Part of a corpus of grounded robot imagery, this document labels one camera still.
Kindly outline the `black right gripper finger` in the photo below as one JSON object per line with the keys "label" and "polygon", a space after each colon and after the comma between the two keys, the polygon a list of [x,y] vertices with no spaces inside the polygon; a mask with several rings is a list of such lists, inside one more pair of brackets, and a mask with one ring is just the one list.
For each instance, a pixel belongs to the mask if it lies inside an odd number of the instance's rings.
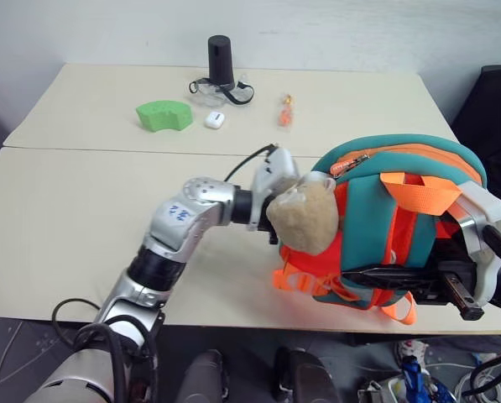
{"label": "black right gripper finger", "polygon": [[369,265],[343,271],[343,280],[381,290],[429,290],[441,277],[434,270],[405,268],[400,265]]}

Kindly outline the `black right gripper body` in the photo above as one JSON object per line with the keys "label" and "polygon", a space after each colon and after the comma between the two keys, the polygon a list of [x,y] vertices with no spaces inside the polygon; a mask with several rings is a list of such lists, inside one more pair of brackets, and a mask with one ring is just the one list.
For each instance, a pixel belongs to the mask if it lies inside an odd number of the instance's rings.
{"label": "black right gripper body", "polygon": [[413,292],[420,305],[454,305],[465,321],[477,321],[484,310],[474,300],[477,264],[462,249],[434,247],[425,268],[430,283]]}

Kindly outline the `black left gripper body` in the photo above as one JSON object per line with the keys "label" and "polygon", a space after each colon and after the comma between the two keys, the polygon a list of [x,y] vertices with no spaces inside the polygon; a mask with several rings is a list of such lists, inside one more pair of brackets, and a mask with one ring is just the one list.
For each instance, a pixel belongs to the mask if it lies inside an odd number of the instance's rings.
{"label": "black left gripper body", "polygon": [[269,207],[269,204],[273,199],[273,196],[268,196],[264,200],[264,231],[269,234],[269,244],[277,245],[279,243],[278,236],[267,216],[267,208]]}

